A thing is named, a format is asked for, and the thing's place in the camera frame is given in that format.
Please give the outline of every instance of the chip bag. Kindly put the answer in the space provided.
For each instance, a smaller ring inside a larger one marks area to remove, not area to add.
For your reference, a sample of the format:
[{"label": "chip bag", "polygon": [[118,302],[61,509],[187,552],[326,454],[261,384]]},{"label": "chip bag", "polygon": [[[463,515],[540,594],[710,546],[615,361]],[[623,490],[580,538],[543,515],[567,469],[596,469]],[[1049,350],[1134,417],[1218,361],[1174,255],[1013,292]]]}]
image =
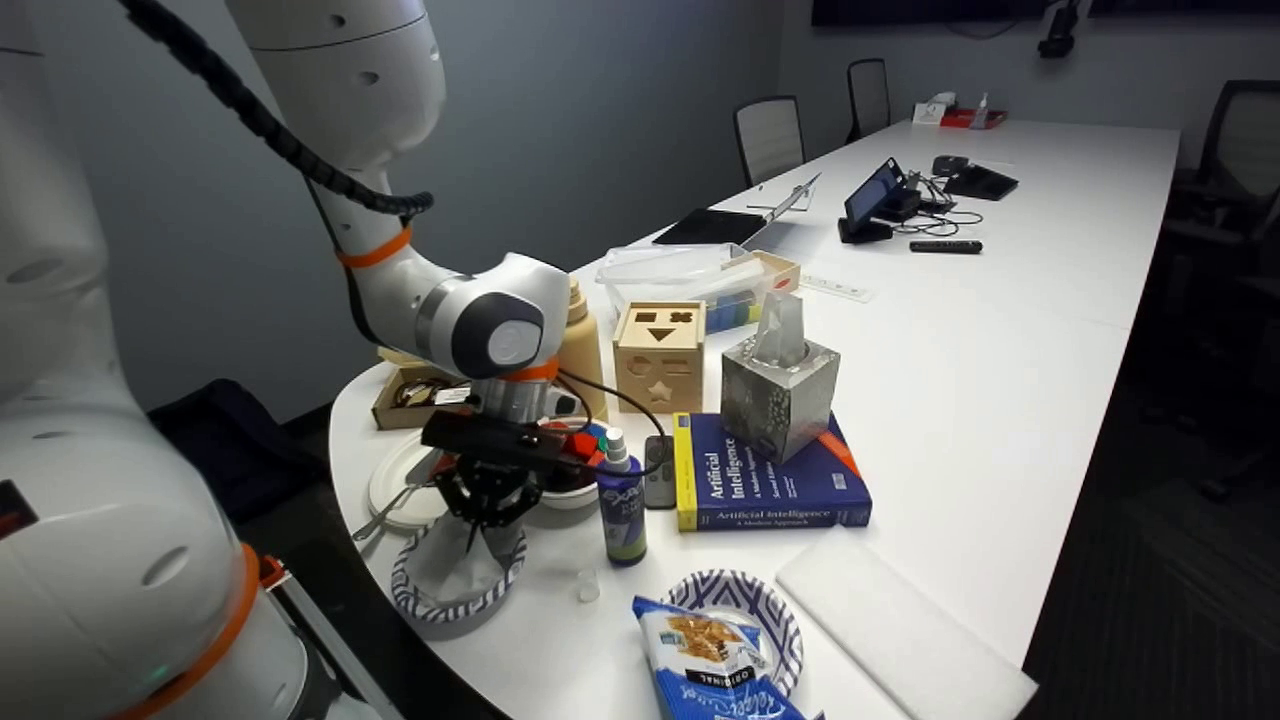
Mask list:
[{"label": "chip bag", "polygon": [[756,624],[631,600],[665,720],[803,720],[769,682]]}]

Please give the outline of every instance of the white table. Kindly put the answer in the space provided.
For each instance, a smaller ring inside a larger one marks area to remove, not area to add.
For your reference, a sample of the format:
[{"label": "white table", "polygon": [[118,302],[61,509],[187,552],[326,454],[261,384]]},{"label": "white table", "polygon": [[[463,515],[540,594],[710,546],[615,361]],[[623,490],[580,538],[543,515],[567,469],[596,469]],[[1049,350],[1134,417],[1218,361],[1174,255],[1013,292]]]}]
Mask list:
[{"label": "white table", "polygon": [[[984,214],[984,255],[915,255],[904,239],[835,239],[846,196],[884,160],[929,172],[934,155],[972,155],[1019,188]],[[1149,281],[1178,133],[1005,123],[934,133],[896,123],[720,210],[777,204],[822,172],[803,214],[756,243],[802,262],[808,337],[846,353],[835,417],[878,496],[859,532],[900,577],[1019,663],[1101,435],[1136,303]],[[355,377],[334,410],[334,479],[349,528],[370,520],[371,469],[414,431],[371,431],[389,368]],[[720,366],[710,356],[710,410]],[[814,532],[676,538],[650,511],[650,562],[603,564],[599,520],[532,528],[521,584],[479,631],[431,653],[521,720],[657,715],[628,600],[665,597],[697,568],[771,582]],[[389,538],[370,574],[389,594]],[[575,568],[599,568],[599,600],[575,606]],[[802,707],[900,715],[882,690],[803,615]]]}]

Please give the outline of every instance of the wall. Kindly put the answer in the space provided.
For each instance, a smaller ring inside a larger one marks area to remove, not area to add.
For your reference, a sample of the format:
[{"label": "wall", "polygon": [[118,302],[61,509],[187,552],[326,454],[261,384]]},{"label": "wall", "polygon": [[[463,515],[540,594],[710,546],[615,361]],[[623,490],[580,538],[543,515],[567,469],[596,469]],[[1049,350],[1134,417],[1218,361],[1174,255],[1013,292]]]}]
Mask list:
[{"label": "wall", "polygon": [[779,89],[803,100],[808,147],[847,133],[846,68],[884,56],[900,117],[919,97],[955,89],[969,104],[988,89],[1028,121],[1169,123],[1185,127],[1185,166],[1202,160],[1214,100],[1228,75],[1280,80],[1280,15],[1273,20],[1087,20],[1078,54],[1045,65],[1045,20],[1023,20],[996,40],[947,29],[818,34],[814,0],[785,8]]},{"label": "wall", "polygon": [[[216,0],[168,0],[254,89]],[[421,247],[458,269],[565,269],[740,185],[728,113],[771,92],[777,0],[428,0],[454,100],[397,188],[431,188]],[[212,377],[290,419],[361,374],[306,185],[118,5],[34,0],[112,239],[122,356],[144,406]]]}]

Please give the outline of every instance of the paper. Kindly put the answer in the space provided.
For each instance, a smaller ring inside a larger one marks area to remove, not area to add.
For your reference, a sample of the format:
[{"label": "paper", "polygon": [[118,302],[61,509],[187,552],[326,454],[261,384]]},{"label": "paper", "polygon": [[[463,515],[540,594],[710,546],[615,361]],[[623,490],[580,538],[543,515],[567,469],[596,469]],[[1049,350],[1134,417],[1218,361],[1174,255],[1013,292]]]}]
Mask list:
[{"label": "paper", "polygon": [[909,711],[1010,720],[1035,683],[893,574],[857,532],[831,528],[779,587]]},{"label": "paper", "polygon": [[769,292],[756,331],[756,361],[797,368],[803,361],[803,303],[802,296]]},{"label": "paper", "polygon": [[947,117],[947,104],[915,104],[914,123],[915,123],[915,127],[941,127],[946,117]]}]

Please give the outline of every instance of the book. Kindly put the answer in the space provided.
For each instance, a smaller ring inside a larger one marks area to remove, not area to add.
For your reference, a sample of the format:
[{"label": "book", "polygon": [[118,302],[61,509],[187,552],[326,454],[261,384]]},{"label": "book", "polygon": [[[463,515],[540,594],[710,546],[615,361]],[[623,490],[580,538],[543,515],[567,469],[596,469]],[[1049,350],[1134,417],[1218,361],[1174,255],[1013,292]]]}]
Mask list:
[{"label": "book", "polygon": [[718,412],[676,417],[676,528],[863,528],[871,492],[831,417],[828,431],[777,466],[723,431]]}]

